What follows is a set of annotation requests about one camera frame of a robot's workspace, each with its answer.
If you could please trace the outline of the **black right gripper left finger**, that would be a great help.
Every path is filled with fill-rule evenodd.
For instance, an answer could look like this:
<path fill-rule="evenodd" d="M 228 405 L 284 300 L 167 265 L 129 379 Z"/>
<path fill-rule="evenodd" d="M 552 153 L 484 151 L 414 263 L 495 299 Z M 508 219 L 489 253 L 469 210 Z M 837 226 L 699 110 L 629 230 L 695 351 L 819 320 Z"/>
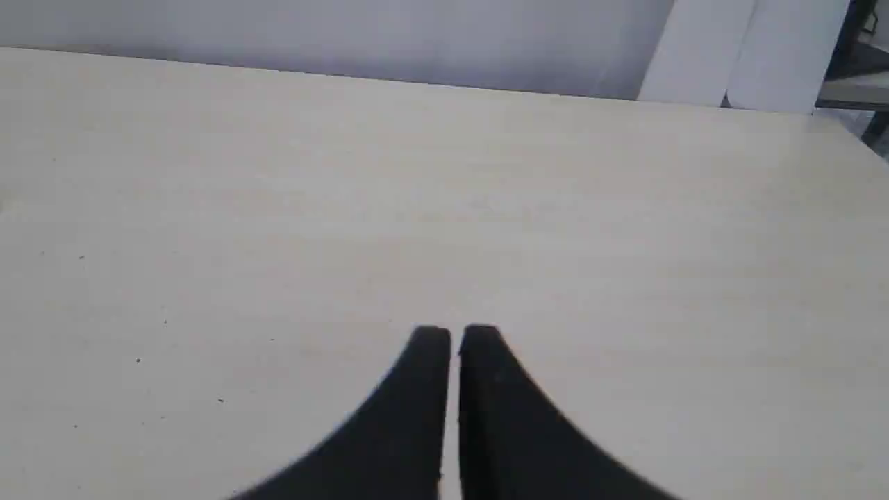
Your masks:
<path fill-rule="evenodd" d="M 438 499 L 451 333 L 419 326 L 387 376 L 311 452 L 241 499 Z"/>

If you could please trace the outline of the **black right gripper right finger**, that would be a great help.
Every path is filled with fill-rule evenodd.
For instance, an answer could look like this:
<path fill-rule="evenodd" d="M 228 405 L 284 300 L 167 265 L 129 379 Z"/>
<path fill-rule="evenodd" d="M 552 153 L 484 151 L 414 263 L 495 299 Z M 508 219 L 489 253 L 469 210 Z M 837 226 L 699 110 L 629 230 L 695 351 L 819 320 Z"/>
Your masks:
<path fill-rule="evenodd" d="M 667 499 L 549 401 L 493 325 L 465 328 L 458 465 L 465 499 Z"/>

